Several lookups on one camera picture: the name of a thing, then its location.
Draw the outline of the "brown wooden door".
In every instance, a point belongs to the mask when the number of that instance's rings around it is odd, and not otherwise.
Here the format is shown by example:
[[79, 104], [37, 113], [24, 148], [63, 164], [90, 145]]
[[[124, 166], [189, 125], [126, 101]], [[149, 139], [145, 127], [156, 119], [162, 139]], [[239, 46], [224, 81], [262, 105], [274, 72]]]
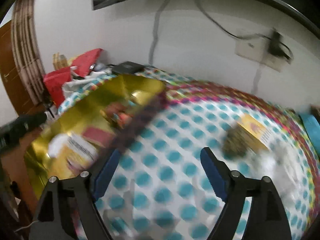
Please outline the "brown wooden door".
[[34, 114], [33, 104], [16, 68], [11, 45], [11, 21], [1, 27], [1, 80], [18, 115]]

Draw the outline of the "red gift bag front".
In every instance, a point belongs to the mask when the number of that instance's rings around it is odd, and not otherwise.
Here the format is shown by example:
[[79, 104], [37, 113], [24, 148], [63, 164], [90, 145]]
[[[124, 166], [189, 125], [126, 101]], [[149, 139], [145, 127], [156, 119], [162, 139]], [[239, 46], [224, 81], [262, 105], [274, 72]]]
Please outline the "red gift bag front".
[[64, 102], [62, 86], [71, 81], [71, 68], [65, 67], [46, 74], [43, 77], [43, 83], [49, 92], [50, 97], [56, 108], [59, 108]]

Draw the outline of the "red gift bag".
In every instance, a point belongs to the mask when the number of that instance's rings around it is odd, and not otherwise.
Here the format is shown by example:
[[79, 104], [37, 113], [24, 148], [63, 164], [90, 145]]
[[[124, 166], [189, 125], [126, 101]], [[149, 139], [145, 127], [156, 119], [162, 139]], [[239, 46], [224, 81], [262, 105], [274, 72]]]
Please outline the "red gift bag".
[[71, 68], [65, 67], [46, 74], [43, 77], [43, 83], [49, 92], [50, 97], [56, 108], [59, 108], [64, 102], [62, 86], [71, 81]]
[[101, 48], [89, 50], [73, 60], [71, 66], [76, 67], [75, 73], [81, 77], [86, 77], [91, 72], [91, 65], [95, 64], [103, 50]]

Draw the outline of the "white canvas bag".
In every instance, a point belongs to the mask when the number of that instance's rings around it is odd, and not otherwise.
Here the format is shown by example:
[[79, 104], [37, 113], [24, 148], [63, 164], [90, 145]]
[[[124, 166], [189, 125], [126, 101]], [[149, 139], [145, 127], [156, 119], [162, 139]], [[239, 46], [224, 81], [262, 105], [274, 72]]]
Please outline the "white canvas bag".
[[72, 79], [62, 85], [62, 91], [64, 94], [74, 93], [80, 87], [89, 84], [97, 79], [102, 79], [103, 77], [109, 77], [110, 74], [106, 72], [91, 72], [88, 76], [83, 77], [82, 79]]

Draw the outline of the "yellow small carton box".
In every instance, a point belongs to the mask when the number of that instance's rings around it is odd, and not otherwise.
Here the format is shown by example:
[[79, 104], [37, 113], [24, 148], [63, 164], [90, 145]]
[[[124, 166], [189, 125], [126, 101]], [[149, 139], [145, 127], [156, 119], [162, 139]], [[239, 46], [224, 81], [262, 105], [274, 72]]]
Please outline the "yellow small carton box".
[[273, 132], [249, 114], [240, 116], [236, 126], [237, 133], [245, 145], [254, 152], [267, 151]]

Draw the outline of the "brown striped curtain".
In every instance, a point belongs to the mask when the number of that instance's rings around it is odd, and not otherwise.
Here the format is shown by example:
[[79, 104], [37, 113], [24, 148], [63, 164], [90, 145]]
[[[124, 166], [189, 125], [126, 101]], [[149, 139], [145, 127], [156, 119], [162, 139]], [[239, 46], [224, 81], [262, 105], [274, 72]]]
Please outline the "brown striped curtain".
[[34, 0], [16, 0], [11, 17], [11, 47], [19, 77], [34, 105], [43, 101], [45, 70], [34, 23]]

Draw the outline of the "polka dot bed sheet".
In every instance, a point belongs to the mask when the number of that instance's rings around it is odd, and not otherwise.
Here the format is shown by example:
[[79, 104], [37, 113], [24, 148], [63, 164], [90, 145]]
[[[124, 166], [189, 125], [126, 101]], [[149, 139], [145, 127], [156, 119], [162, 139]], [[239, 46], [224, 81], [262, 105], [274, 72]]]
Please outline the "polka dot bed sheet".
[[303, 171], [296, 200], [283, 199], [293, 239], [299, 239], [319, 214], [319, 160], [293, 110], [272, 105], [237, 89], [148, 68], [141, 76], [169, 86], [168, 105], [120, 158], [96, 207], [115, 239], [206, 239], [223, 208], [200, 162], [209, 147], [230, 169], [254, 174], [253, 152], [227, 157], [223, 141], [240, 116], [249, 114], [273, 132], [269, 144], [296, 150]]

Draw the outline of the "red gift bag rear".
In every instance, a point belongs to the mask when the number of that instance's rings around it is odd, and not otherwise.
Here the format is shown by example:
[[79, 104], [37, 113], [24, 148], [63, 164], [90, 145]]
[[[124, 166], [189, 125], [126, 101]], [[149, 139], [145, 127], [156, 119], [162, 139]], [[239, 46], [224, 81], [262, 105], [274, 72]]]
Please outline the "red gift bag rear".
[[81, 77], [86, 77], [91, 72], [91, 65], [95, 64], [103, 50], [101, 48], [89, 50], [73, 60], [71, 66], [76, 67], [75, 73]]

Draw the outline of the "blue towel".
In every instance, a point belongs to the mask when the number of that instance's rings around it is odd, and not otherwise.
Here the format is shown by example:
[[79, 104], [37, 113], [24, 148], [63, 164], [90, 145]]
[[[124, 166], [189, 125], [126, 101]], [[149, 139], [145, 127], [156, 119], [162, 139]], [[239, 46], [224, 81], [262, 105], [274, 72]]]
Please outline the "blue towel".
[[315, 149], [317, 155], [320, 151], [320, 126], [317, 119], [310, 113], [302, 113], [299, 115], [305, 127], [306, 133]]

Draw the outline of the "black set-top box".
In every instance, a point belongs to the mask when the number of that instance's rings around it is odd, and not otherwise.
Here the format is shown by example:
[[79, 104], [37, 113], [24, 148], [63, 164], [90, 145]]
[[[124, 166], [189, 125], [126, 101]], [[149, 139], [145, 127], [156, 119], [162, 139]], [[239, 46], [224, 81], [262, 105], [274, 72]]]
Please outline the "black set-top box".
[[131, 61], [126, 61], [114, 66], [111, 72], [114, 75], [120, 75], [120, 74], [135, 74], [143, 70], [144, 70], [144, 65], [134, 63]]

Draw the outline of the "black power adapter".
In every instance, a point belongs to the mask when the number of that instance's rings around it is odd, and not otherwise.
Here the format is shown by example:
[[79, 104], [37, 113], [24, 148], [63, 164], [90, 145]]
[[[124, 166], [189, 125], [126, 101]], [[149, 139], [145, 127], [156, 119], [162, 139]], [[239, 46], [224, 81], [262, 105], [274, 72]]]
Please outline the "black power adapter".
[[276, 30], [272, 31], [269, 43], [267, 46], [267, 52], [275, 57], [287, 58], [287, 54], [281, 48], [281, 35]]

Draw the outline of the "white wall socket plate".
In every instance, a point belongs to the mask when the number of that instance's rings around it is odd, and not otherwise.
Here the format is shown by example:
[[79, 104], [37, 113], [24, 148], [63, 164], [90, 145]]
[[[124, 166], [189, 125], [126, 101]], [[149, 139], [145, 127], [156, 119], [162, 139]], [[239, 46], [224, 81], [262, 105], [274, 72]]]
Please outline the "white wall socket plate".
[[281, 48], [287, 54], [287, 58], [279, 58], [270, 55], [267, 52], [267, 46], [269, 43], [269, 39], [271, 37], [272, 31], [270, 35], [256, 34], [256, 35], [246, 35], [246, 40], [239, 39], [236, 41], [235, 45], [235, 53], [236, 55], [258, 62], [264, 66], [272, 68], [278, 72], [281, 72], [282, 67], [285, 64], [291, 64], [293, 61], [293, 53], [291, 49], [285, 45], [282, 41], [281, 35]]

